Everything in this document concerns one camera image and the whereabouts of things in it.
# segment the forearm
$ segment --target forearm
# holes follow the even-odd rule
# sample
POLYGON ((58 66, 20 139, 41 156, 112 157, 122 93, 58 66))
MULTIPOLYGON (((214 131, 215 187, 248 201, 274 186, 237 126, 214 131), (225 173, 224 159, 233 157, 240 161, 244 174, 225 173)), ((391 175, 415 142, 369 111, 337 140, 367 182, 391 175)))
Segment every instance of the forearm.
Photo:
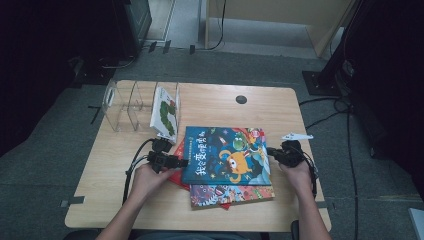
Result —
POLYGON ((297 196, 300 239, 331 239, 312 193, 309 190, 301 190, 297 191, 297 196))
POLYGON ((140 213, 142 202, 128 198, 112 221, 100 233, 97 239, 125 239, 127 240, 134 222, 140 213))

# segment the person's left hand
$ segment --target person's left hand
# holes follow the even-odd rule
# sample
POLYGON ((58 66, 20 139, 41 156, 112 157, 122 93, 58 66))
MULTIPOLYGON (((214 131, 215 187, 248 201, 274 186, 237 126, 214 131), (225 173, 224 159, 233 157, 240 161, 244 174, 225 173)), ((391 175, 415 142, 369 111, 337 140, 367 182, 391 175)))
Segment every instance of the person's left hand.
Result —
POLYGON ((153 171, 151 165, 141 165, 134 172, 133 184, 128 200, 131 198, 131 200, 136 201, 141 206, 175 171, 175 169, 163 169, 162 172, 157 174, 153 171))

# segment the stack of books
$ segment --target stack of books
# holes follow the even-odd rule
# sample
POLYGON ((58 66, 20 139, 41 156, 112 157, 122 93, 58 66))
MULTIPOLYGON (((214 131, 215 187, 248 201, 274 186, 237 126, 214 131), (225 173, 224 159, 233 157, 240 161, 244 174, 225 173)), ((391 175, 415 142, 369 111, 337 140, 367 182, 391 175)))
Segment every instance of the stack of books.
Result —
MULTIPOLYGON (((158 101, 155 102, 162 102, 161 105, 166 105, 164 108, 174 105, 169 95, 165 98, 166 104, 159 100, 159 95, 162 99, 166 95, 163 91, 162 88, 162 93, 156 93, 158 101)), ((165 116, 172 118, 169 122, 173 123, 175 114, 172 113, 167 111, 165 114, 161 110, 155 114, 153 107, 151 123, 167 125, 165 116)), ((176 141, 176 131, 161 134, 173 135, 170 139, 176 141)), ((190 191, 193 209, 218 206, 229 209, 232 204, 272 200, 275 197, 270 181, 265 133, 261 128, 187 126, 185 137, 174 155, 189 160, 189 164, 169 180, 190 191)))

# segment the light wood tabletop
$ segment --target light wood tabletop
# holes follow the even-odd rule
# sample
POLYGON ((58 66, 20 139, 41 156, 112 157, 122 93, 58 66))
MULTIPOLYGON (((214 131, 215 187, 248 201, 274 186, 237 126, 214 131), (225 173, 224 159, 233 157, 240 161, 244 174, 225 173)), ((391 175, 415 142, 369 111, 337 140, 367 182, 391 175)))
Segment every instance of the light wood tabletop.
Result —
MULTIPOLYGON (((133 84, 120 81, 119 84, 133 84)), ((113 131, 103 119, 90 156, 74 196, 84 196, 82 204, 72 204, 65 223, 70 228, 104 228, 122 204, 125 171, 140 145, 155 132, 149 128, 150 107, 155 82, 137 82, 143 98, 138 131, 113 131)), ((176 83, 160 83, 171 94, 176 83)), ((179 83, 180 112, 177 144, 184 138, 186 126, 260 127, 265 131, 267 146, 278 148, 281 137, 290 132, 306 134, 294 90, 290 88, 253 87, 179 83), (243 95, 247 103, 239 104, 243 95)), ((300 140, 302 149, 312 158, 308 140, 300 140)), ((146 145, 140 155, 147 154, 146 145)), ((297 198, 278 162, 269 159, 271 181, 275 190, 272 201, 231 206, 229 210, 209 208, 192 210, 189 192, 169 181, 143 206, 135 229, 290 232, 290 224, 298 218, 297 198)), ((317 183, 317 202, 324 202, 317 183)), ((320 208, 328 230, 331 222, 325 206, 320 208)))

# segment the hand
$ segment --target hand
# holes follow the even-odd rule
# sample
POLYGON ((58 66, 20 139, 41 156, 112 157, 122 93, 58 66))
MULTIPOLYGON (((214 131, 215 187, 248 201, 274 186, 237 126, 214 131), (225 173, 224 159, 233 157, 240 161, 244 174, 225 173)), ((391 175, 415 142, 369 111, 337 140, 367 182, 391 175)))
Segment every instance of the hand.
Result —
POLYGON ((153 171, 151 165, 141 165, 134 172, 133 184, 128 200, 131 199, 131 201, 135 201, 141 206, 144 201, 166 181, 166 179, 174 174, 174 172, 175 169, 162 169, 162 171, 157 174, 153 171))
POLYGON ((293 186, 295 191, 307 190, 312 191, 311 173, 309 172, 309 166, 305 161, 302 161, 299 165, 294 168, 289 168, 283 164, 279 164, 280 169, 286 173, 287 179, 293 186))

